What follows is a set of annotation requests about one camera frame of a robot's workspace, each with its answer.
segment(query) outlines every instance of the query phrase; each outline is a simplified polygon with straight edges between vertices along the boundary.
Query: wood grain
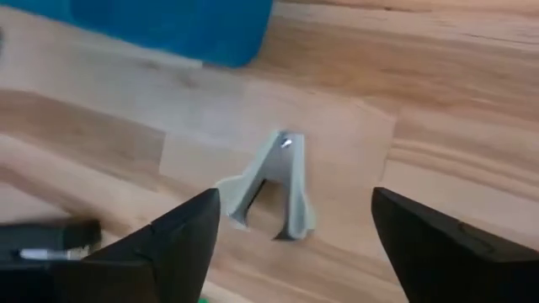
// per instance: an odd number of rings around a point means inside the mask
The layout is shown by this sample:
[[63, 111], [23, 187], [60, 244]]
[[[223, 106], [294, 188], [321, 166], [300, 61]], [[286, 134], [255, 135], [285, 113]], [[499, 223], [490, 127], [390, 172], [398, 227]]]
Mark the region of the wood grain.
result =
[[13, 208], [0, 219], [95, 216], [112, 242], [288, 128], [307, 138], [317, 230], [272, 242], [282, 201], [265, 188], [249, 232], [222, 220], [212, 302], [406, 301], [372, 224], [378, 185], [539, 249], [536, 4], [312, 3], [278, 3], [241, 70], [101, 51], [76, 42], [110, 41], [0, 8], [0, 190]]

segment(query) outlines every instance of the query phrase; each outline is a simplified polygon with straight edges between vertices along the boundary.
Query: gray staple remover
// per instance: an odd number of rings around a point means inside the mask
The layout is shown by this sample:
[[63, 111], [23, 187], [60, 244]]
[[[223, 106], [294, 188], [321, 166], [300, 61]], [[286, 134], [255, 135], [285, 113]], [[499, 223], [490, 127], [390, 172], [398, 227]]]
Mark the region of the gray staple remover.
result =
[[222, 212], [247, 228], [247, 213], [264, 181], [280, 183], [287, 194], [285, 225], [275, 240], [295, 241], [314, 229], [315, 215], [305, 192], [305, 138], [275, 131], [242, 175], [217, 182]]

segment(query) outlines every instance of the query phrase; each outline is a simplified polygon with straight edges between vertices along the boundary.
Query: wooden floor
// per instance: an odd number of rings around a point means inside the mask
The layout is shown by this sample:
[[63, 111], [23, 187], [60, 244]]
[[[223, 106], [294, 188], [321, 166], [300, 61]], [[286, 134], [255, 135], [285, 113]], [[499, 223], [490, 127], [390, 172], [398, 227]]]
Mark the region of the wooden floor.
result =
[[0, 8], [0, 221], [94, 216], [109, 243], [288, 128], [307, 138], [317, 230], [272, 242], [265, 189], [251, 232], [222, 220], [211, 302], [405, 302], [375, 186], [539, 250], [539, 3], [448, 3], [277, 3], [239, 70]]

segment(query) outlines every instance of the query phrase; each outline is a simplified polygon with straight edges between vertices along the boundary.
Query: blue container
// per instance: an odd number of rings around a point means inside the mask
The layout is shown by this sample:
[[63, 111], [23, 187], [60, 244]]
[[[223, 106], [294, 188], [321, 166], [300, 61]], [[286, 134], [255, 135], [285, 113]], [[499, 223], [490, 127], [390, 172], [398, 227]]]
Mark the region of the blue container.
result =
[[0, 0], [136, 45], [224, 66], [259, 51], [272, 0]]

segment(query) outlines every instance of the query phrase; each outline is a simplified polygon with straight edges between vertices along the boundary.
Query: blue plastic bin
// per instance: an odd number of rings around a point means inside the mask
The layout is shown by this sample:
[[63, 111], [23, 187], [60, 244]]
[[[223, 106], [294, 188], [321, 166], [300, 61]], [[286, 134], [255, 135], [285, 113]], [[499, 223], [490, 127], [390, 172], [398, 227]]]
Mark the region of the blue plastic bin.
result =
[[272, 0], [0, 0], [133, 44], [224, 66], [259, 51]]

